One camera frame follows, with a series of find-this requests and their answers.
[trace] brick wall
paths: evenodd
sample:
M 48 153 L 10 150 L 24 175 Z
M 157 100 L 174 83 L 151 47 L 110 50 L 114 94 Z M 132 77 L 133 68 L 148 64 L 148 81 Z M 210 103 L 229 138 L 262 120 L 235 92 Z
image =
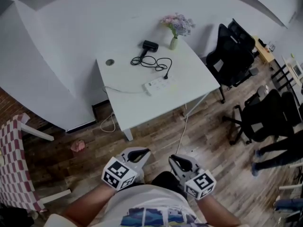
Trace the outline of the brick wall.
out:
M 49 123 L 25 108 L 21 103 L 16 101 L 2 88 L 0 88 L 0 126 L 6 123 L 7 120 L 11 119 L 14 115 L 20 113 L 26 113 L 30 117 L 27 125 L 33 127 L 34 129 L 38 129 Z

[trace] person's right arm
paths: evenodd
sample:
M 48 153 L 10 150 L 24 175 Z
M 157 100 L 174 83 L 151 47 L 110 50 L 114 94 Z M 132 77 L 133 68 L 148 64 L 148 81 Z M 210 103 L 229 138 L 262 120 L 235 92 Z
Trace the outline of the person's right arm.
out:
M 222 206 L 212 195 L 197 201 L 207 223 L 213 227 L 238 227 L 240 220 Z

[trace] black power cord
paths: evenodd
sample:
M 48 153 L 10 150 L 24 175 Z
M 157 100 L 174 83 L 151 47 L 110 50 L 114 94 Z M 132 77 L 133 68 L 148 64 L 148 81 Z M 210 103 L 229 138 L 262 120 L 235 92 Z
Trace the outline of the black power cord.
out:
M 148 62 L 143 61 L 145 58 L 152 58 L 152 59 L 154 59 L 154 63 L 148 63 Z M 169 70 L 170 70 L 171 65 L 172 65 L 171 58 L 163 57 L 163 58 L 159 58 L 159 59 L 156 60 L 154 57 L 152 57 L 150 55 L 146 55 L 142 59 L 140 58 L 140 56 L 137 56 L 137 57 L 134 57 L 132 59 L 131 65 L 133 65 L 133 66 L 141 65 L 141 66 L 147 67 L 147 68 L 155 68 L 156 71 L 162 71 L 162 70 L 166 70 L 168 68 L 168 66 L 165 65 L 165 64 L 163 64 L 163 63 L 159 64 L 158 61 L 159 60 L 164 60 L 164 59 L 170 61 L 169 69 L 168 69 L 167 73 L 164 76 L 164 79 L 167 79 L 168 78 L 168 74 L 169 74 Z

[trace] person's left arm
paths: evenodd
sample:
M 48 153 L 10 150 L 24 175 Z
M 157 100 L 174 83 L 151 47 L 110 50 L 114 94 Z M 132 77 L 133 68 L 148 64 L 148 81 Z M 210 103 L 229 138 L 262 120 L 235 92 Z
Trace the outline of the person's left arm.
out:
M 86 227 L 93 221 L 115 192 L 114 188 L 101 184 L 71 203 L 61 216 L 72 221 L 78 227 Z

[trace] person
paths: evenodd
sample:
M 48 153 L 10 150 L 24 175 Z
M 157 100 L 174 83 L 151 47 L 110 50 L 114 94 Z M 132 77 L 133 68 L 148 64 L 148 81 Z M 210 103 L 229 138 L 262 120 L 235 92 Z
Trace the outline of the person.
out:
M 285 150 L 280 155 L 263 161 L 263 162 L 252 162 L 251 172 L 254 176 L 258 175 L 258 172 L 263 169 L 268 169 L 277 166 L 284 166 L 293 162 L 296 162 L 303 158 L 303 149 L 301 147 L 301 141 L 303 139 L 303 130 L 298 131 L 296 134 L 278 141 L 276 143 L 265 146 L 259 150 L 255 150 L 254 155 L 256 157 L 261 157 L 267 152 L 272 152 L 276 150 Z
M 108 203 L 102 222 L 94 227 L 212 226 L 248 227 L 210 194 L 197 201 L 208 224 L 202 224 L 171 172 L 162 172 L 151 184 L 133 183 L 116 190 L 103 183 L 77 199 L 61 214 L 52 214 L 45 227 L 86 227 Z

